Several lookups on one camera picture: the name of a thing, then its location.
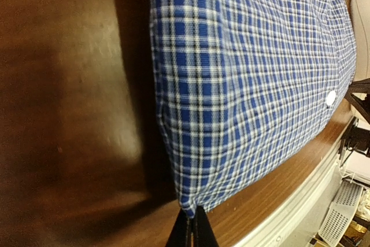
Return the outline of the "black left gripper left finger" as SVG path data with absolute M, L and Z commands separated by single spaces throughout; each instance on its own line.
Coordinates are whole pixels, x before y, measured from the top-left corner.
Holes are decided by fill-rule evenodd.
M 181 209 L 166 242 L 166 247 L 191 247 L 192 219 Z

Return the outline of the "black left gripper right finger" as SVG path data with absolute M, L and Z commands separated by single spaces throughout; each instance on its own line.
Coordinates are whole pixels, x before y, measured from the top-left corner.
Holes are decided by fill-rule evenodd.
M 209 219 L 203 207 L 197 207 L 193 218 L 193 246 L 218 247 Z

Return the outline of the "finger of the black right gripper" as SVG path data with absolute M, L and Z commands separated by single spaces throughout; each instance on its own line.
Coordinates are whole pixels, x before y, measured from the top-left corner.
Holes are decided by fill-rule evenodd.
M 345 95 L 345 99 L 369 123 L 369 80 L 353 82 Z

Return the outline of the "blue plaid long sleeve shirt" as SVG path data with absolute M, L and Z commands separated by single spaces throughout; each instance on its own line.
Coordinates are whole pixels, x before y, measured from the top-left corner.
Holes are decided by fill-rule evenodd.
M 190 218 L 315 138 L 356 68 L 345 0 L 150 0 L 150 36 L 157 121 Z

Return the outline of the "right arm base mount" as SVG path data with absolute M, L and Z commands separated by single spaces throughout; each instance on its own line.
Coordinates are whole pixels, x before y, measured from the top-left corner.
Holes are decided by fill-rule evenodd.
M 343 166 L 354 152 L 369 157 L 369 124 L 357 117 L 352 118 L 341 137 L 338 150 L 340 166 Z

